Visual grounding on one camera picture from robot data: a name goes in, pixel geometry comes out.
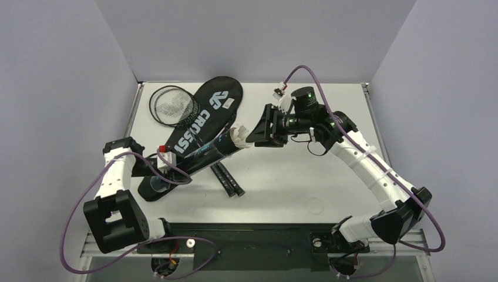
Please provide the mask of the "white shuttlecock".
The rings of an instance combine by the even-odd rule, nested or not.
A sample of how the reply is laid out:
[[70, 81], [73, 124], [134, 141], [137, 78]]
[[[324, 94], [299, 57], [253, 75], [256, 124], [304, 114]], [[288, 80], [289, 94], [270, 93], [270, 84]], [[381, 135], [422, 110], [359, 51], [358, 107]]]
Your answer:
[[253, 142], [246, 141], [250, 131], [245, 126], [232, 127], [229, 132], [235, 147], [239, 149], [247, 149], [253, 146]]

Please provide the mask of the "black shuttlecock tube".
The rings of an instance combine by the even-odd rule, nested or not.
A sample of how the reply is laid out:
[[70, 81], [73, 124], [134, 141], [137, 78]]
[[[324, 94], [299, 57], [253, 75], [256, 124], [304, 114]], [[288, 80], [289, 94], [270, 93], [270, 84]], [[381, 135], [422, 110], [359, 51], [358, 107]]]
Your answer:
[[[219, 137], [187, 155], [176, 165], [176, 167], [189, 176], [193, 176], [199, 171], [240, 150], [241, 149], [234, 146], [230, 137], [230, 132], [227, 130]], [[158, 176], [145, 177], [138, 188], [138, 192], [142, 198], [153, 201], [156, 198], [161, 198], [177, 186], [179, 186], [179, 184], [170, 184]]]

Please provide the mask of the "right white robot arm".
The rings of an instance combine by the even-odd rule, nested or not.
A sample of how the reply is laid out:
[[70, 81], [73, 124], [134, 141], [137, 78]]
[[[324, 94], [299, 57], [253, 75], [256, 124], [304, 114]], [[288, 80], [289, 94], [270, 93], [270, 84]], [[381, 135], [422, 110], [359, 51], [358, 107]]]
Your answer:
[[398, 243], [424, 216], [420, 204], [430, 203], [431, 192], [397, 175], [346, 114], [336, 111], [330, 117], [325, 105], [318, 103], [312, 86], [284, 95], [283, 100], [291, 102], [294, 113], [284, 105], [267, 104], [246, 141], [256, 147], [283, 147], [289, 136], [308, 134], [312, 142], [319, 142], [326, 152], [341, 159], [381, 207], [378, 213], [349, 216], [336, 224], [332, 232], [334, 248], [346, 252], [355, 242], [374, 237], [388, 244]]

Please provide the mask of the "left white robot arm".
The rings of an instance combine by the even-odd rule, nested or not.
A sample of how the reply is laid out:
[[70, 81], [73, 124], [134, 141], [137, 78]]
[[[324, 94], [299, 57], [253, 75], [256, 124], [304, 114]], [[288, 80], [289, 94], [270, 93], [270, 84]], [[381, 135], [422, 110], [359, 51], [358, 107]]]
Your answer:
[[99, 250], [106, 254], [152, 240], [159, 252], [173, 249], [175, 236], [164, 218], [148, 219], [129, 190], [133, 169], [144, 147], [132, 137], [105, 144], [107, 171], [93, 200], [83, 204], [83, 213]]

